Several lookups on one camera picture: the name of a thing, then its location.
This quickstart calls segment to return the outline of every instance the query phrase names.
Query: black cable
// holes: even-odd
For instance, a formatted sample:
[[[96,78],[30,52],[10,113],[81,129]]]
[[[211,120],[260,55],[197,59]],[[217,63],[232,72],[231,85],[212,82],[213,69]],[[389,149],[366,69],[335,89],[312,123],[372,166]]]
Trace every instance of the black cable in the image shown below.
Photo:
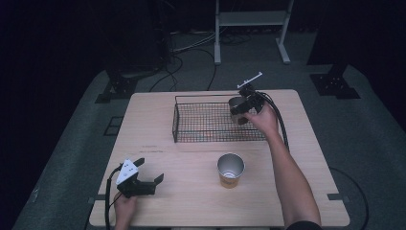
[[[345,173],[345,172],[343,172],[343,171],[341,171],[341,170],[338,170],[338,169],[336,169],[336,168],[333,168],[333,167],[328,167],[331,171],[336,171],[336,172],[338,172],[338,173],[340,173],[340,174],[342,174],[342,175],[344,175],[347,179],[349,179],[355,186],[356,186],[356,188],[358,189],[358,191],[359,191],[359,193],[361,194],[361,196],[362,196],[362,198],[363,198],[363,200],[364,200],[364,204],[365,204],[365,219],[364,219],[364,223],[362,224],[362,226],[361,226],[361,230],[364,230],[364,229],[366,229],[366,227],[367,227],[367,224],[368,224],[368,221],[370,220],[370,205],[368,204],[368,201],[367,201],[367,196],[364,194],[364,192],[362,191],[362,189],[361,189],[361,187],[359,186],[359,184],[351,177],[351,176],[349,176],[347,173]]]
[[[188,52],[188,51],[200,51],[200,52],[204,52],[204,53],[208,54],[208,55],[212,58],[213,63],[214,63],[214,56],[212,55],[212,53],[210,53],[209,51],[203,50],[203,49],[190,48],[190,49],[186,49],[186,50],[183,50],[183,51],[176,52],[176,54],[182,54],[182,53],[185,53],[185,52]],[[207,86],[206,91],[209,91],[209,90],[210,90],[210,87],[212,86],[212,83],[213,83],[213,81],[214,81],[214,77],[215,77],[215,73],[216,73],[216,72],[217,72],[217,66],[214,64],[213,76],[212,76],[212,79],[210,80],[209,85]]]
[[[105,220],[105,228],[107,230],[110,230],[110,216],[109,216],[109,212],[110,212],[110,187],[111,187],[111,178],[113,177],[114,173],[118,172],[121,168],[122,168],[121,164],[118,168],[116,168],[111,174],[110,177],[108,177],[107,179],[107,183],[105,186],[105,202],[104,202],[104,220]]]
[[[289,143],[287,141],[286,128],[284,127],[284,122],[283,122],[283,119],[282,119],[282,115],[281,115],[280,111],[278,110],[278,107],[275,105],[272,98],[269,95],[267,95],[266,93],[261,93],[261,92],[256,92],[256,93],[259,96],[261,96],[264,100],[266,100],[266,102],[269,103],[269,105],[271,105],[271,107],[274,109],[274,111],[275,111],[275,113],[276,113],[276,115],[278,117],[278,120],[280,122],[280,125],[281,125],[284,144],[286,145],[286,148],[289,151]]]
[[[164,80],[165,78],[167,78],[167,77],[173,75],[174,73],[176,73],[177,71],[179,71],[180,68],[182,68],[182,66],[183,66],[183,60],[182,60],[180,57],[176,57],[176,56],[174,56],[174,58],[177,58],[178,60],[180,60],[180,65],[179,65],[179,67],[178,67],[175,71],[169,72],[169,74],[163,76],[161,79],[159,79],[157,82],[155,82],[155,83],[149,88],[149,91],[148,91],[148,92],[152,92],[152,89],[153,89],[159,82],[161,82],[161,81]]]
[[[221,45],[225,45],[225,46],[237,46],[237,45],[243,44],[243,43],[251,40],[251,36],[249,34],[246,34],[246,35],[248,36],[248,38],[245,39],[240,35],[226,34],[221,37],[220,43],[221,43]]]
[[[186,32],[186,35],[194,35],[194,36],[200,36],[200,37],[208,37],[213,35],[213,31],[206,31],[206,32]]]
[[[119,196],[117,196],[114,200],[113,200],[113,202],[111,202],[111,204],[110,204],[110,208],[111,208],[111,206],[120,198],[120,196],[122,196],[122,193],[120,193],[119,194]]]
[[[177,78],[173,75],[174,72],[171,72],[168,69],[168,65],[165,65],[165,70],[167,71],[168,74],[170,74],[170,76],[172,77],[172,81],[173,81],[173,86],[169,89],[169,91],[171,92],[173,88],[174,88],[174,91],[176,91],[176,85],[177,85],[178,81],[177,81]]]

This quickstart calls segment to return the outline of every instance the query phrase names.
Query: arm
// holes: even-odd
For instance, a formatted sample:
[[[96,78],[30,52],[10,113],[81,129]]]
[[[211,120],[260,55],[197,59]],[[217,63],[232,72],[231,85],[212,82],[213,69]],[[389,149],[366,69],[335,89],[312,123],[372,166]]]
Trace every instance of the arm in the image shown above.
[[[311,188],[278,132],[275,111],[266,103],[259,114],[246,113],[244,116],[263,133],[271,150],[275,183],[282,205],[285,227],[300,220],[321,225],[319,208]]]
[[[114,200],[116,200],[114,202],[114,209],[116,211],[116,226],[114,230],[126,230],[135,214],[137,196],[126,198],[121,193],[117,193]]]

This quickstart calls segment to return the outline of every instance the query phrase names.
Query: silver cup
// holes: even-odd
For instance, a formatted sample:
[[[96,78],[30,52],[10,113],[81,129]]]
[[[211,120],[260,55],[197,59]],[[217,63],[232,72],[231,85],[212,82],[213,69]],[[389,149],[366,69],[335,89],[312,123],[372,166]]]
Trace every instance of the silver cup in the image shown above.
[[[238,184],[239,178],[244,172],[245,164],[239,155],[229,152],[218,158],[217,168],[221,185],[227,189],[232,189]]]

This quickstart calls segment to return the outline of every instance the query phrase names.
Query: metal cup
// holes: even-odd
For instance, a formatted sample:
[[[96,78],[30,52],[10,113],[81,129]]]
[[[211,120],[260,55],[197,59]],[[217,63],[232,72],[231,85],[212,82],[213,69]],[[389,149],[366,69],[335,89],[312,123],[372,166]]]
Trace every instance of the metal cup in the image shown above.
[[[239,177],[245,169],[244,161],[234,153],[226,153],[218,158],[217,168],[220,183],[224,188],[232,189],[238,184]]]
[[[245,98],[243,97],[234,97],[229,100],[229,106],[230,109],[235,108],[239,106],[240,104],[245,103]],[[231,120],[238,125],[244,125],[248,122],[248,119],[246,119],[242,114],[236,114],[236,115],[231,115]]]

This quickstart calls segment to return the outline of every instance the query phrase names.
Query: forearm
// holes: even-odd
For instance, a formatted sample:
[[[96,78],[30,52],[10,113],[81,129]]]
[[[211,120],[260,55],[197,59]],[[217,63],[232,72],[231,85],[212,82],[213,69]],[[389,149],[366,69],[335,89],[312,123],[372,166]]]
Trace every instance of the forearm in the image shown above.
[[[320,213],[311,188],[288,152],[278,132],[266,133],[272,154],[275,183],[281,201],[285,226],[309,220],[321,225]]]
[[[129,224],[126,222],[118,221],[116,222],[116,226],[114,227],[114,230],[127,230]]]

